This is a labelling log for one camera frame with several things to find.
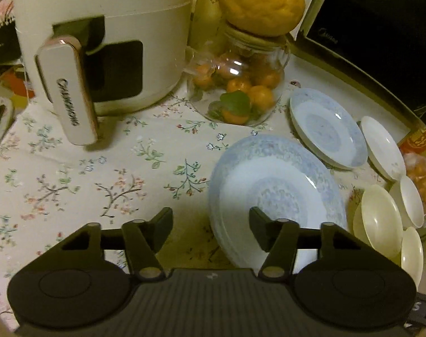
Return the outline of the large blue patterned plate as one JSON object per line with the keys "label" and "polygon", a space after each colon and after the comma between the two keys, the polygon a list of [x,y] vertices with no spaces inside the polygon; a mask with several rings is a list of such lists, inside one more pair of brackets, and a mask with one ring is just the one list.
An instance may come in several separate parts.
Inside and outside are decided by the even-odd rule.
{"label": "large blue patterned plate", "polygon": [[298,143],[257,135],[231,145],[212,171],[209,215],[218,244],[239,268],[258,271],[267,257],[249,226],[252,207],[302,228],[323,222],[347,228],[338,184],[325,165]]}

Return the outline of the cream bowl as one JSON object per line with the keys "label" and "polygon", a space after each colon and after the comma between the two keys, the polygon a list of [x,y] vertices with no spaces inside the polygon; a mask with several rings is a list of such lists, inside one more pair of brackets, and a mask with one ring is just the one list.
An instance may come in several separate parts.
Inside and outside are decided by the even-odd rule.
{"label": "cream bowl", "polygon": [[402,220],[393,197],[381,186],[369,186],[355,210],[354,236],[388,259],[402,246]]}
{"label": "cream bowl", "polygon": [[422,241],[414,227],[408,227],[403,232],[401,267],[409,274],[418,288],[422,280],[424,260]]}

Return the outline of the small blue patterned plate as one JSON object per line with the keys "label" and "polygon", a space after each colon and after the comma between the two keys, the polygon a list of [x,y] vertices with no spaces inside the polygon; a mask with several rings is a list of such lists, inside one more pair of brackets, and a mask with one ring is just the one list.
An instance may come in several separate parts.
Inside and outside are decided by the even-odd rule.
{"label": "small blue patterned plate", "polygon": [[365,137],[352,116],[328,95],[297,88],[290,97],[289,113],[301,140],[321,160],[343,170],[366,163]]}

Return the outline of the white plate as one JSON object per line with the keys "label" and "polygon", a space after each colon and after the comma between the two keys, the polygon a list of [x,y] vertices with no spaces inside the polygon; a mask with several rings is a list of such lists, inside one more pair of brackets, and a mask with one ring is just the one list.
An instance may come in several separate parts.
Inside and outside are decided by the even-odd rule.
{"label": "white plate", "polygon": [[360,128],[368,145],[368,155],[380,174],[396,182],[406,175],[403,156],[392,135],[376,119],[364,116]]}

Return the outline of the white bowl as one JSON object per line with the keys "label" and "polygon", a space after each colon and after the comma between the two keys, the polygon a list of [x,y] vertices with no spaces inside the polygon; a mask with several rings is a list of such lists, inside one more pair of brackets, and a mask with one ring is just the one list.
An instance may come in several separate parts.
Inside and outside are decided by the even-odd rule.
{"label": "white bowl", "polygon": [[389,194],[397,205],[402,226],[421,228],[424,224],[425,212],[419,191],[413,181],[406,175],[402,175],[391,186]]}

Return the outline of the floral tablecloth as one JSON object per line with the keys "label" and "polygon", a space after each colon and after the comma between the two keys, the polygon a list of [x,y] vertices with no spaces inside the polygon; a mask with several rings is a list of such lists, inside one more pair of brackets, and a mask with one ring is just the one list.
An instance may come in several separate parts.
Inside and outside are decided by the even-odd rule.
{"label": "floral tablecloth", "polygon": [[93,148],[70,144],[53,114],[32,102],[0,145],[0,317],[17,327],[7,286],[24,265],[82,225],[117,228],[169,206],[174,229],[158,258],[165,268],[228,268],[209,222],[210,176],[220,156],[250,135],[296,135],[288,85],[275,112],[251,128],[210,122],[184,90],[147,110],[103,118]]}

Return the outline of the plastic bag of oranges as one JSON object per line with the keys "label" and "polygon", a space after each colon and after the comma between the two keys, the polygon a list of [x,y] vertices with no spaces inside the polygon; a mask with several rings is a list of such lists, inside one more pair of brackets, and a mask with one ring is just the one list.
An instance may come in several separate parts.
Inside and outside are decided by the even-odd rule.
{"label": "plastic bag of oranges", "polygon": [[426,157],[414,152],[403,155],[406,164],[406,174],[415,184],[424,207],[426,227]]}

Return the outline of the glass jar of tangerines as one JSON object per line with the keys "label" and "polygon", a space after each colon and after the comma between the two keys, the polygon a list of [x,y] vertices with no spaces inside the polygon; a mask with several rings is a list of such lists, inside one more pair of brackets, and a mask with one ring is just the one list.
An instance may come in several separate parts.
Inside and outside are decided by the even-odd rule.
{"label": "glass jar of tangerines", "polygon": [[285,35],[259,37],[225,22],[199,49],[187,49],[188,99],[213,122],[257,126],[283,94],[289,59]]}

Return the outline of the red gift box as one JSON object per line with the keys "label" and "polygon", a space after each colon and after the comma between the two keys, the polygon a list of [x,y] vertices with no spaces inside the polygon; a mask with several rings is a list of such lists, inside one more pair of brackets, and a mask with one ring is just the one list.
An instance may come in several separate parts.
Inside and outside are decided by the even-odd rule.
{"label": "red gift box", "polygon": [[426,151],[426,129],[419,129],[407,135],[399,144],[399,150],[403,154],[421,154]]}

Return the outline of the white air fryer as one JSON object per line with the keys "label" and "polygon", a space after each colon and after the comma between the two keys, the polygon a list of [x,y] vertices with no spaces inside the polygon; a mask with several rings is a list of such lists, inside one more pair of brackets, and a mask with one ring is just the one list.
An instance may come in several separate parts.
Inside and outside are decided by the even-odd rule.
{"label": "white air fryer", "polygon": [[70,143],[99,117],[133,113],[180,81],[193,0],[13,0],[22,59]]}

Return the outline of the black microwave oven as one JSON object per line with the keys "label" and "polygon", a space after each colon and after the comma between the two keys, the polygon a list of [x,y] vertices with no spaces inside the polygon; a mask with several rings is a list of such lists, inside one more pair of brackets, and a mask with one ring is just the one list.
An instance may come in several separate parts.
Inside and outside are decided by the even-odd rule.
{"label": "black microwave oven", "polygon": [[312,0],[296,40],[426,124],[426,0]]}

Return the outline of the large orange pomelo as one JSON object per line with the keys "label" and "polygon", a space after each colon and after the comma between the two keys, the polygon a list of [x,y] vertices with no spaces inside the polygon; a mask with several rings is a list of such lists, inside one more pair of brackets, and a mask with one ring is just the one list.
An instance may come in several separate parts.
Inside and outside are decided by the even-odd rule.
{"label": "large orange pomelo", "polygon": [[278,37],[293,31],[305,10],[305,0],[218,0],[218,3],[230,24],[262,37]]}

